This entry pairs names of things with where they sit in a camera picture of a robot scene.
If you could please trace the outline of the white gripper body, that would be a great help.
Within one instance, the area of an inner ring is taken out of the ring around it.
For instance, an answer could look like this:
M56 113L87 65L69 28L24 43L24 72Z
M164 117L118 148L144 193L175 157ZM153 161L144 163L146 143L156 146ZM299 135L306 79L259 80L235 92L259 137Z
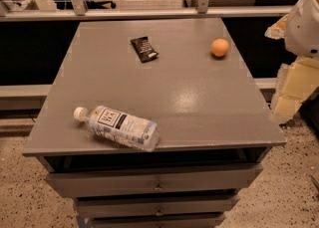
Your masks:
M288 14L286 49L305 57L319 57L319 1L298 0Z

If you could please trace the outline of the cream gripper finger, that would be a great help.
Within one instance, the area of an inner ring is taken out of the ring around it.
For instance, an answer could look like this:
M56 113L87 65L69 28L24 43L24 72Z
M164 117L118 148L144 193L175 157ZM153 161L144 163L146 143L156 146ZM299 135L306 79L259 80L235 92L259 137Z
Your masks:
M318 58L298 56L290 66L283 64L271 100L271 119L278 124L287 123L318 88Z
M284 15L276 23L267 28L264 36L274 40L285 39L287 21L288 15Z

